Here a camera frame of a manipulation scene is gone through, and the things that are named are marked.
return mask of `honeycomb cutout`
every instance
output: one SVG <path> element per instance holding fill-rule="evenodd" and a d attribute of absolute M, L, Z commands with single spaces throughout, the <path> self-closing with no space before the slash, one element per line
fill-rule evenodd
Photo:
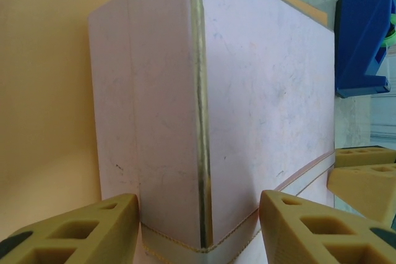
<path fill-rule="evenodd" d="M 124 194 L 18 230 L 0 264 L 132 263 L 138 231 L 137 197 Z"/>
<path fill-rule="evenodd" d="M 365 217 L 392 226 L 396 214 L 396 164 L 335 168 L 327 188 Z"/>
<path fill-rule="evenodd" d="M 263 191 L 260 223 L 269 264 L 396 263 L 395 231 L 292 195 Z"/>
<path fill-rule="evenodd" d="M 382 147 L 339 148 L 335 151 L 335 167 L 394 163 L 396 151 Z"/>

